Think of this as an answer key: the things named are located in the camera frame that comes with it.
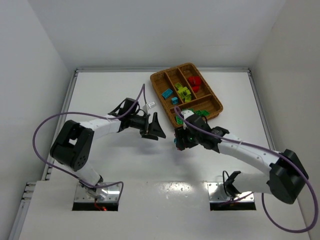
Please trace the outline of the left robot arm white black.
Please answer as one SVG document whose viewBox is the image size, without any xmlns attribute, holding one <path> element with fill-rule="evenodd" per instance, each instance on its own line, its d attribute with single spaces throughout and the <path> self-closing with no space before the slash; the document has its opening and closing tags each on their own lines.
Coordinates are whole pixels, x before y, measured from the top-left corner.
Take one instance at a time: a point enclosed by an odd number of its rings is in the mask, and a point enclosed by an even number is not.
<svg viewBox="0 0 320 240">
<path fill-rule="evenodd" d="M 166 138 L 158 114 L 152 116 L 143 110 L 139 115 L 139 103 L 132 98 L 123 100 L 113 111 L 102 118 L 64 123 L 51 149 L 50 156 L 68 167 L 82 184 L 89 189 L 102 186 L 103 178 L 88 163 L 92 143 L 108 134 L 120 133 L 127 128 L 139 130 L 144 139 Z"/>
</svg>

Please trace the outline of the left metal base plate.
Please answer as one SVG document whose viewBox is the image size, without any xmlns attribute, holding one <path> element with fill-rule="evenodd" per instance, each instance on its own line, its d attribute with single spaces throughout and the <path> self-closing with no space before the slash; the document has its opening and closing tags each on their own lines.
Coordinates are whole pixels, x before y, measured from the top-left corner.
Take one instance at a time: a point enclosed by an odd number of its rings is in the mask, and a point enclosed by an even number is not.
<svg viewBox="0 0 320 240">
<path fill-rule="evenodd" d="M 106 183 L 100 182 L 101 185 L 108 185 L 107 187 L 91 189 L 78 183 L 74 194 L 74 203 L 94 203 L 96 200 L 102 204 L 115 204 L 120 199 L 120 192 L 122 189 L 121 183 Z"/>
</svg>

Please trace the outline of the blue long lego brick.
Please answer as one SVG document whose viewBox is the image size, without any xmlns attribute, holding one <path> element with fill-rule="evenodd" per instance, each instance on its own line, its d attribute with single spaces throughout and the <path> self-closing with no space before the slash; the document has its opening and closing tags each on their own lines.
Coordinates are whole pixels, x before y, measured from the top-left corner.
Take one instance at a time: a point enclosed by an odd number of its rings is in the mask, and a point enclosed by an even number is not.
<svg viewBox="0 0 320 240">
<path fill-rule="evenodd" d="M 173 90 L 168 88 L 167 90 L 165 90 L 161 96 L 163 97 L 164 100 L 168 99 L 171 95 L 173 94 Z"/>
</svg>

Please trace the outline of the lime square lego brick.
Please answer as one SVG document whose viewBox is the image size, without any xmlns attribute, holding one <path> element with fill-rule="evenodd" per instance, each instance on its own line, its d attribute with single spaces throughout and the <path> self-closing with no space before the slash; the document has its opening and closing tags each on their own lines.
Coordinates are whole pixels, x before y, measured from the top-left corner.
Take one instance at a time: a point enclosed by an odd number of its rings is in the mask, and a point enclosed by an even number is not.
<svg viewBox="0 0 320 240">
<path fill-rule="evenodd" d="M 181 90 L 183 88 L 183 86 L 178 82 L 174 85 L 174 87 L 177 89 L 177 90 Z"/>
</svg>

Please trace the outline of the metal base plate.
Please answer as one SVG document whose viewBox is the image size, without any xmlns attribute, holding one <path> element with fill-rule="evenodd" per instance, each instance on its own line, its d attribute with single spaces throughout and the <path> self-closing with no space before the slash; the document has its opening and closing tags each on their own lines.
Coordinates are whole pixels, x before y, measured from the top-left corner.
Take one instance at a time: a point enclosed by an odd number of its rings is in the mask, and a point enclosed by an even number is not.
<svg viewBox="0 0 320 240">
<path fill-rule="evenodd" d="M 121 183 L 106 183 L 100 182 L 101 185 L 108 185 L 107 187 L 91 189 L 78 183 L 74 194 L 74 203 L 94 203 L 96 200 L 102 204 L 115 204 L 120 199 L 120 192 L 122 189 Z"/>
<path fill-rule="evenodd" d="M 207 182 L 207 190 L 210 203 L 249 203 L 255 200 L 254 194 L 250 191 L 232 196 L 223 182 Z"/>
</svg>

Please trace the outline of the red rectangular lego brick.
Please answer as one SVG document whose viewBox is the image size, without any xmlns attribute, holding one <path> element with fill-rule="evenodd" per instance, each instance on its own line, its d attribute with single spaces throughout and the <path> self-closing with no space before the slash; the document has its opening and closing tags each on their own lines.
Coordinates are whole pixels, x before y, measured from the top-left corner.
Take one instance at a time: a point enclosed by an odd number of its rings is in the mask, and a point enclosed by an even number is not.
<svg viewBox="0 0 320 240">
<path fill-rule="evenodd" d="M 190 76 L 187 80 L 191 86 L 200 86 L 202 84 L 200 76 Z"/>
</svg>

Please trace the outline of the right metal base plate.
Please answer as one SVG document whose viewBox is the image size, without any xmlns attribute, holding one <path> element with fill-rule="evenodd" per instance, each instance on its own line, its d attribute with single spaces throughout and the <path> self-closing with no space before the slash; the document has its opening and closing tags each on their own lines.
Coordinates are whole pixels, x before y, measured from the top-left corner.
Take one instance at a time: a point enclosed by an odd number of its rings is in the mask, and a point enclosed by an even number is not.
<svg viewBox="0 0 320 240">
<path fill-rule="evenodd" d="M 254 194 L 250 191 L 232 196 L 223 182 L 207 182 L 207 190 L 210 203 L 249 203 L 255 200 Z"/>
</svg>

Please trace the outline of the lime lego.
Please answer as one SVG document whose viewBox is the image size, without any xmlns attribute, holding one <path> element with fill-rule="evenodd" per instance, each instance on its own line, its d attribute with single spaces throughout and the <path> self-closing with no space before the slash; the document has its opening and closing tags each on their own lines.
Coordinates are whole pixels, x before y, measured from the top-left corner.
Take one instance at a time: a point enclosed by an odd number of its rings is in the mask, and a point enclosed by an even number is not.
<svg viewBox="0 0 320 240">
<path fill-rule="evenodd" d="M 184 102 L 185 103 L 188 103 L 188 102 L 190 102 L 192 100 L 192 96 L 191 95 L 187 95 L 187 96 L 185 96 L 185 98 L 184 98 Z"/>
</svg>

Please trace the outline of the dark green lego brick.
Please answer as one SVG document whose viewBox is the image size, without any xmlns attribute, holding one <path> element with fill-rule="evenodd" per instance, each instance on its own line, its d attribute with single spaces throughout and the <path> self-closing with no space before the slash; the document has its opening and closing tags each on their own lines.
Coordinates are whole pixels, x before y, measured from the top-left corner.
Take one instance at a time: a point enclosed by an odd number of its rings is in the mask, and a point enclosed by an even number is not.
<svg viewBox="0 0 320 240">
<path fill-rule="evenodd" d="M 206 110 L 202 110 L 201 113 L 204 115 L 204 116 L 208 116 L 210 113 Z"/>
</svg>

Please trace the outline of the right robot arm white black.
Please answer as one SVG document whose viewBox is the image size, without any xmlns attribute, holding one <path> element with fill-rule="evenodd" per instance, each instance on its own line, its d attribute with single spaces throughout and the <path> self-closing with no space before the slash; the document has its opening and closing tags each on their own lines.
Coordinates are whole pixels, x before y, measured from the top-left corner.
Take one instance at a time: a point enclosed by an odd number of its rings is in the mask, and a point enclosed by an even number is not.
<svg viewBox="0 0 320 240">
<path fill-rule="evenodd" d="M 201 145 L 206 150 L 231 156 L 260 171 L 234 171 L 220 184 L 217 199 L 233 200 L 243 192 L 257 192 L 273 195 L 286 204 L 296 201 L 305 186 L 304 178 L 309 176 L 294 151 L 278 152 L 248 146 L 225 128 L 211 128 L 200 115 L 190 110 L 181 114 L 185 122 L 174 130 L 178 150 Z"/>
</svg>

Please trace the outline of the green number three lego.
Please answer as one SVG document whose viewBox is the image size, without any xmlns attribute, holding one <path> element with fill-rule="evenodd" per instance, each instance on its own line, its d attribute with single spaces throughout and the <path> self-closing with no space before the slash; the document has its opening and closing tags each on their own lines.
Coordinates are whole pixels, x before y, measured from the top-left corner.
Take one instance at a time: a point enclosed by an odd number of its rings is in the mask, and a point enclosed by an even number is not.
<svg viewBox="0 0 320 240">
<path fill-rule="evenodd" d="M 203 113 L 202 113 L 201 110 L 197 110 L 195 113 L 196 113 L 197 115 L 199 115 L 199 116 L 202 116 L 202 115 L 203 115 Z"/>
</svg>

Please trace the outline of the small blue lego brick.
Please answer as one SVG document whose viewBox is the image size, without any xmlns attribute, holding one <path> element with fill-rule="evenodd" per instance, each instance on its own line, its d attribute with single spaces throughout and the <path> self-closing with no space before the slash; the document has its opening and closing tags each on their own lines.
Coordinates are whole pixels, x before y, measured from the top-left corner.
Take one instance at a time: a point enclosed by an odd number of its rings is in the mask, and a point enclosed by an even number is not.
<svg viewBox="0 0 320 240">
<path fill-rule="evenodd" d="M 171 99 L 171 102 L 172 102 L 173 105 L 176 105 L 176 104 L 179 103 L 179 100 L 178 100 L 177 97 L 173 97 L 173 98 Z"/>
</svg>

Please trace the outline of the lime long lego brick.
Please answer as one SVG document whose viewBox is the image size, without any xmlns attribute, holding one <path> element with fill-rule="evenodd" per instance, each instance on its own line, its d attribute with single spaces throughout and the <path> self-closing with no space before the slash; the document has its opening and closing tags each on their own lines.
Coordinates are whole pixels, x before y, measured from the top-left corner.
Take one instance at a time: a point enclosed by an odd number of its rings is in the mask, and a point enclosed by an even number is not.
<svg viewBox="0 0 320 240">
<path fill-rule="evenodd" d="M 178 92 L 179 94 L 183 94 L 184 91 L 190 92 L 190 90 L 189 90 L 186 86 L 183 87 L 182 89 L 178 90 L 177 92 Z"/>
</svg>

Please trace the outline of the brown wicker divided basket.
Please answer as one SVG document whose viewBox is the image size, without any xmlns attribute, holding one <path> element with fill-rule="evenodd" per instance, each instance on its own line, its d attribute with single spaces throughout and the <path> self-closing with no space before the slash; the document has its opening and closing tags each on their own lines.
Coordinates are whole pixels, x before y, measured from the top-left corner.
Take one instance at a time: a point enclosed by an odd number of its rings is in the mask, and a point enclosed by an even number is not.
<svg viewBox="0 0 320 240">
<path fill-rule="evenodd" d="M 158 71 L 150 76 L 152 87 L 174 128 L 183 122 L 174 107 L 190 110 L 206 120 L 216 118 L 224 109 L 207 81 L 193 63 Z"/>
</svg>

